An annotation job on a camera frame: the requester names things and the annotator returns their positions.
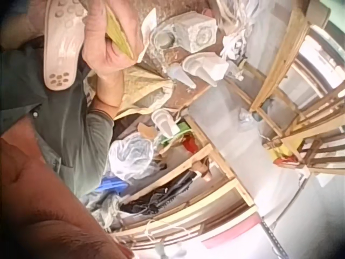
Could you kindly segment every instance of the skin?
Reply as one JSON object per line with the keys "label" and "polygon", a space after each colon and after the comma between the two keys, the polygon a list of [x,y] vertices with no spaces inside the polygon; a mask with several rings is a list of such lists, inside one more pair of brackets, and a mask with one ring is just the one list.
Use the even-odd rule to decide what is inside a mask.
{"label": "skin", "polygon": [[[108,0],[107,4],[114,10],[137,58],[143,44],[135,11],[127,0]],[[34,6],[42,7],[42,1],[34,0]],[[90,0],[88,7],[82,56],[98,75],[96,98],[91,109],[115,118],[123,96],[121,70],[134,65],[135,61],[106,39],[103,1]],[[30,11],[28,17],[37,19],[31,23],[39,27],[39,21],[44,20],[38,15],[42,12],[32,6]],[[80,258],[82,250],[78,251],[74,244],[91,243],[95,247],[86,247],[94,249],[99,258],[133,257],[131,251],[105,234],[86,208],[47,167],[27,117],[1,137],[1,191],[3,219],[33,253],[49,256],[45,249],[54,251],[54,247],[58,247],[55,252],[66,251],[67,258]]]}

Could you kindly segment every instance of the gray shirt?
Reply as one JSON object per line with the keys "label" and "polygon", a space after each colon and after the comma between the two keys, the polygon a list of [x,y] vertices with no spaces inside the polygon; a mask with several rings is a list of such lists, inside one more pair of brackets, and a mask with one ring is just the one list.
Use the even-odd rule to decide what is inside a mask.
{"label": "gray shirt", "polygon": [[3,133],[29,112],[47,164],[81,197],[101,182],[114,121],[103,113],[88,112],[82,85],[89,71],[85,64],[81,65],[84,68],[78,66],[70,88],[51,91],[45,87],[42,53],[42,49],[31,48],[3,53],[1,115],[7,121],[1,130]]}

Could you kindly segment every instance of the yellow-green object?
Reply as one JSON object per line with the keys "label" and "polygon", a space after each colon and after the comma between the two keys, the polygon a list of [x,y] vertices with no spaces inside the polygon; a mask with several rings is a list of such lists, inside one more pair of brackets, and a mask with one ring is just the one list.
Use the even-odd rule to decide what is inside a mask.
{"label": "yellow-green object", "polygon": [[126,54],[130,59],[134,59],[133,52],[128,43],[125,33],[122,31],[119,21],[116,19],[112,10],[106,5],[107,9],[107,34],[114,44]]}

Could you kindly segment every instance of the person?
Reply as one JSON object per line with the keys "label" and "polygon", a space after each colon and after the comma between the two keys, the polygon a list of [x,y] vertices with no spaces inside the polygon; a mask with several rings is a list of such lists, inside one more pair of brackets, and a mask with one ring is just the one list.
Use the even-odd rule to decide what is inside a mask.
{"label": "person", "polygon": [[[28,17],[40,27],[44,15],[32,0]],[[122,70],[143,50],[137,14],[126,0],[109,0],[132,47],[134,59],[106,38],[102,0],[90,0],[82,58],[74,84],[51,91],[43,81],[43,49],[4,51],[1,60],[1,133],[32,159],[47,163],[77,196],[97,188],[104,173],[114,121],[123,96]],[[90,68],[98,75],[96,96],[87,108],[83,79]]]}
{"label": "person", "polygon": [[[109,0],[107,4],[137,57],[143,45],[135,11],[126,0]],[[39,16],[44,14],[42,5],[37,6],[40,9],[33,8],[27,16],[43,21]],[[133,257],[131,251],[102,230],[77,198],[101,181],[113,118],[123,95],[121,70],[135,63],[105,37],[104,9],[103,0],[89,0],[82,58],[76,80],[66,90],[45,87],[42,48],[26,46],[2,51],[4,253],[11,250],[6,241],[13,238],[24,249],[25,258]],[[88,109],[82,81],[90,69],[98,75],[98,83],[96,97]],[[17,258],[13,254],[5,256]]]}

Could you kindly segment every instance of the blue object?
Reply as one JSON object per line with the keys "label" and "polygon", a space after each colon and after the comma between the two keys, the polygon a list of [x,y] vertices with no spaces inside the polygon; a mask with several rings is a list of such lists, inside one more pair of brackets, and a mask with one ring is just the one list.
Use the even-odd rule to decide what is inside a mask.
{"label": "blue object", "polygon": [[107,178],[104,177],[102,179],[101,185],[94,190],[95,192],[102,192],[104,190],[114,190],[118,194],[122,193],[126,188],[129,186],[129,184],[120,178],[113,177],[113,178]]}

